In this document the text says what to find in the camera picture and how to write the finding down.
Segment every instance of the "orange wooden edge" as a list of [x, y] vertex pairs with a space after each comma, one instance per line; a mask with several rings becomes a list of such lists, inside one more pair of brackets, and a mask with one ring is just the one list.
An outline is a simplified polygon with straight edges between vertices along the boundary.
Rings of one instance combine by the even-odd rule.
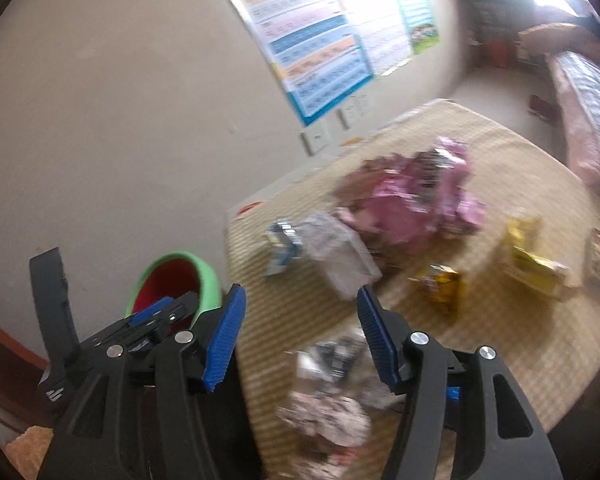
[[37, 354], [34, 354], [31, 350], [18, 343], [13, 337], [7, 334], [3, 329], [0, 328], [0, 344], [7, 347], [20, 359], [31, 363], [36, 368], [44, 370], [47, 362]]

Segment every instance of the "yellow wrapper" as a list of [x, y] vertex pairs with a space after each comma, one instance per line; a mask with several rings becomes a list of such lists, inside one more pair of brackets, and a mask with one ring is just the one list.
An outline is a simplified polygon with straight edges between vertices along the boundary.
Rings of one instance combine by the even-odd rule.
[[506, 274], [556, 300], [564, 301], [576, 289], [565, 284], [569, 267], [533, 254], [541, 227], [539, 217], [517, 213], [507, 220], [503, 240], [503, 269]]
[[443, 265], [424, 267], [414, 282], [433, 303], [440, 304], [450, 314], [456, 314], [464, 301], [466, 283], [461, 272]]

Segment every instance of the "floor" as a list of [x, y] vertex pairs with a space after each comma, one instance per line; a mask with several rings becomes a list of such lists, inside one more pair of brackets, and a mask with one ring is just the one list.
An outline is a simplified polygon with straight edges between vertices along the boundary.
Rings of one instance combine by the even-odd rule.
[[530, 140], [551, 156], [566, 160], [562, 124], [549, 124], [528, 113], [529, 96], [555, 103], [554, 86], [535, 73], [475, 68], [448, 97]]

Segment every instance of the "pink plastic wrapper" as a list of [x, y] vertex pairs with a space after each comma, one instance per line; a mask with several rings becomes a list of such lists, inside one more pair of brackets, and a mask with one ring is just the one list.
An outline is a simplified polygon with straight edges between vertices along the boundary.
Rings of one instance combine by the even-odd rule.
[[426, 152], [383, 156], [347, 175], [333, 193], [334, 214], [363, 239], [381, 234], [420, 251], [437, 232], [455, 237], [482, 227], [484, 204], [460, 187], [470, 175], [466, 145], [438, 137]]

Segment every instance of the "bed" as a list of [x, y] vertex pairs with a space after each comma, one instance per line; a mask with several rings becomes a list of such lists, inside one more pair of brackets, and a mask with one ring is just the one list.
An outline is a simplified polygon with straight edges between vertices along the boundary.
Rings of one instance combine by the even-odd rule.
[[548, 56], [567, 140], [567, 165], [600, 194], [600, 65], [576, 52]]

